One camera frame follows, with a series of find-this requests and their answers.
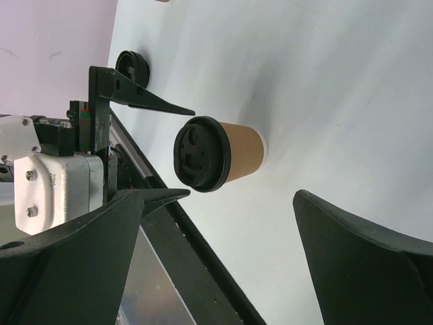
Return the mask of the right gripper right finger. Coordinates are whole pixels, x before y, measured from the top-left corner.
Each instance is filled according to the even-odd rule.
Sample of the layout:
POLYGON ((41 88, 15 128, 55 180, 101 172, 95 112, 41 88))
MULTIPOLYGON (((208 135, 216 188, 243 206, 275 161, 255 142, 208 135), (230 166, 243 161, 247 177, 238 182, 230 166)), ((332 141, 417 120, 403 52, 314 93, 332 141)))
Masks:
POLYGON ((431 324, 432 243, 299 190, 294 214, 324 324, 431 324))

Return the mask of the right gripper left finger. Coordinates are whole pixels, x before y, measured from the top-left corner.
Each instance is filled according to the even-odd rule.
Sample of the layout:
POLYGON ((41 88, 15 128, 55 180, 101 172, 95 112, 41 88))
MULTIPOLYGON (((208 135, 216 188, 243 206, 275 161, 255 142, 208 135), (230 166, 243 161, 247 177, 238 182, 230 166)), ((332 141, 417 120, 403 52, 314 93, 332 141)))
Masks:
POLYGON ((114 324, 143 209, 139 190, 1 245, 2 324, 114 324))

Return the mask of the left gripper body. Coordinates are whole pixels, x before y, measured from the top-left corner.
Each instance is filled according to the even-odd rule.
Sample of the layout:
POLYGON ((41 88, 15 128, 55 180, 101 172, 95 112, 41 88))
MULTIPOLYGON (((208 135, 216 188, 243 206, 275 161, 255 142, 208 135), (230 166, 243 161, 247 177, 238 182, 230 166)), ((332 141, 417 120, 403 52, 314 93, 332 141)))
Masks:
POLYGON ((110 139, 114 117, 107 101, 71 101, 66 118, 32 116, 41 152, 54 157, 97 156, 103 165, 103 202, 131 183, 131 163, 125 147, 110 139))

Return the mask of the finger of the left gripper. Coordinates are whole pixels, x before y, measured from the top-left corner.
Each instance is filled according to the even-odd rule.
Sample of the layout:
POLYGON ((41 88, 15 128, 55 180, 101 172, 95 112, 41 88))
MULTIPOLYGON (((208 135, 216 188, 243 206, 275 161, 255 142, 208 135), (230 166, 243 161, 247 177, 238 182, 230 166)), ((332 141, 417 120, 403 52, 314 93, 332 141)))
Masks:
POLYGON ((143 219, 154 211, 189 196, 191 192, 187 189, 151 188, 140 189, 139 193, 143 196, 143 209, 139 218, 143 219))
POLYGON ((89 109, 93 116, 110 110, 110 102, 138 108, 195 116, 193 110, 171 104, 126 78, 114 68, 89 67, 89 109))

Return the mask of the black plastic cup lid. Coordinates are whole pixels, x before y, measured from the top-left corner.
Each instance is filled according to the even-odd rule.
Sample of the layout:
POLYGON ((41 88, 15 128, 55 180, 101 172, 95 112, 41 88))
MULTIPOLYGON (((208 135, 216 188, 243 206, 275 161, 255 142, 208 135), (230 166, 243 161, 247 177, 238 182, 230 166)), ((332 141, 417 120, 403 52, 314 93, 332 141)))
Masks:
POLYGON ((173 161, 183 184, 201 193, 218 190, 231 168, 231 147, 222 124, 209 116, 187 121, 175 138, 173 161))

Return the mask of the brown paper coffee cup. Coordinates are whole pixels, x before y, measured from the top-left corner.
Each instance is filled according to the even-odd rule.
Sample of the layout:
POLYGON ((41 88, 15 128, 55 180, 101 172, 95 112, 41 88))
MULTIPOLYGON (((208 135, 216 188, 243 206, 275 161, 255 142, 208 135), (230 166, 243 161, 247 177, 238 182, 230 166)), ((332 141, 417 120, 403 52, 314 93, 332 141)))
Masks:
POLYGON ((231 162, 225 183, 257 172, 268 154, 267 142, 256 129, 244 125, 221 123, 229 140, 231 162))

